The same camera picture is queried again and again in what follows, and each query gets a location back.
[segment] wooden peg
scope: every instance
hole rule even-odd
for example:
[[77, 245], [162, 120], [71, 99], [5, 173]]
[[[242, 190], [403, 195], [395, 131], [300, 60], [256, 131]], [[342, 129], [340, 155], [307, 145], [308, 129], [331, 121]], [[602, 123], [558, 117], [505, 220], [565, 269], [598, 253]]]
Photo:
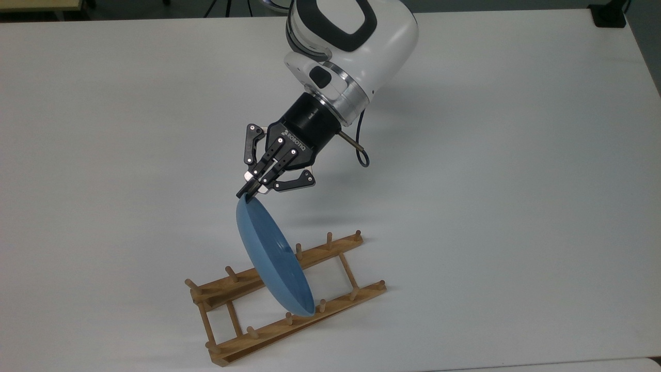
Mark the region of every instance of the wooden peg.
[[332, 249], [332, 232], [326, 234], [326, 249], [327, 250]]
[[349, 301], [353, 301], [356, 299], [356, 296], [358, 296], [358, 288], [354, 288], [353, 291], [349, 294]]
[[211, 329], [211, 323], [209, 323], [209, 317], [204, 310], [204, 305], [198, 303], [198, 308], [200, 309], [200, 316], [202, 317], [202, 324], [204, 325], [204, 331], [207, 334], [207, 339], [211, 345], [215, 345], [214, 331]]
[[248, 328], [246, 328], [246, 331], [248, 331], [248, 334], [250, 334], [250, 337], [252, 337], [256, 340], [259, 338], [259, 334], [257, 334], [257, 331], [254, 330], [253, 327], [249, 326]]
[[229, 275], [229, 277], [232, 278], [232, 281], [233, 281], [234, 283], [238, 283], [238, 282], [239, 282], [239, 277], [238, 277], [237, 274], [234, 272], [234, 270], [232, 270], [231, 267], [229, 267], [229, 266], [225, 266], [225, 271], [227, 272], [227, 274]]
[[192, 289], [193, 293], [195, 293], [196, 295], [202, 294], [202, 290], [195, 283], [193, 283], [192, 280], [186, 279], [184, 283], [186, 283], [186, 285], [188, 285], [188, 288]]
[[207, 349], [209, 349], [210, 352], [214, 354], [220, 354], [220, 348], [216, 344], [212, 344], [211, 341], [207, 341], [206, 344], [204, 344]]
[[296, 259], [301, 261], [303, 259], [303, 248], [300, 243], [296, 243]]

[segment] table surface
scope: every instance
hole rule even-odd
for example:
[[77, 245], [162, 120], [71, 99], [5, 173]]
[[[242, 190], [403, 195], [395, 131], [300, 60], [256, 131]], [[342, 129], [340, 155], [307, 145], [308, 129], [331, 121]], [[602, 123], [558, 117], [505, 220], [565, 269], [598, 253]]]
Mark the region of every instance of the table surface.
[[[348, 261], [388, 292], [232, 370], [661, 355], [661, 99], [631, 30], [416, 16], [366, 112], [372, 165], [334, 139], [315, 187], [260, 197], [292, 244], [361, 229]], [[0, 50], [0, 369], [217, 369], [183, 282], [251, 267], [245, 125], [302, 92], [283, 19], [0, 24]], [[339, 261], [306, 275], [317, 300], [349, 290]], [[236, 307], [243, 328], [284, 313], [266, 290]]]
[[608, 361], [584, 361], [517, 367], [495, 367], [473, 370], [475, 372], [659, 372], [661, 366], [651, 359], [620, 359]]

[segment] gray floor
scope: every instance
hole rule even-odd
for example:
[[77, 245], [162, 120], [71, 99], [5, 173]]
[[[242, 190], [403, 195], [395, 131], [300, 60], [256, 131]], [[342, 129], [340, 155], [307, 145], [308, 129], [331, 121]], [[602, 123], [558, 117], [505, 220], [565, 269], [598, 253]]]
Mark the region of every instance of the gray floor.
[[[161, 19], [200, 18], [213, 0], [171, 0], [165, 6], [161, 0], [97, 0], [96, 9], [87, 9], [97, 19]], [[233, 0], [230, 17], [278, 16], [261, 4], [261, 0]], [[585, 9], [590, 3], [607, 0], [403, 0], [414, 13], [456, 11], [504, 11], [520, 9]], [[224, 17], [227, 0], [217, 0], [209, 17]], [[650, 74], [661, 92], [661, 1], [633, 0], [627, 18], [641, 48]]]

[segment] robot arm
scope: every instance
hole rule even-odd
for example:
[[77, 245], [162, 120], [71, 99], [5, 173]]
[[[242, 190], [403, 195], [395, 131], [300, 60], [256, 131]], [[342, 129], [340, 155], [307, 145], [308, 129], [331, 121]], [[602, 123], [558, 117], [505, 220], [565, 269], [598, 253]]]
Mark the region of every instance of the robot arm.
[[[239, 198], [314, 185], [310, 167], [317, 154], [354, 122], [418, 40], [416, 20], [399, 0], [295, 0], [286, 32], [294, 52], [285, 64], [305, 93], [268, 128], [248, 125], [247, 183]], [[265, 153], [257, 160], [264, 137]], [[297, 169], [304, 169], [298, 179], [278, 181]]]

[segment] blue plate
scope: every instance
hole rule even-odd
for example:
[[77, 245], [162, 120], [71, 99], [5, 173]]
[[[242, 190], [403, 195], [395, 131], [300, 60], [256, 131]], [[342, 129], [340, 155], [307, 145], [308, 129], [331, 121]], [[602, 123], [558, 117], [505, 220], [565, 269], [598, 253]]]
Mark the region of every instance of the blue plate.
[[237, 225], [254, 268], [273, 297], [292, 314], [313, 316], [315, 301], [292, 247], [256, 198], [237, 205]]

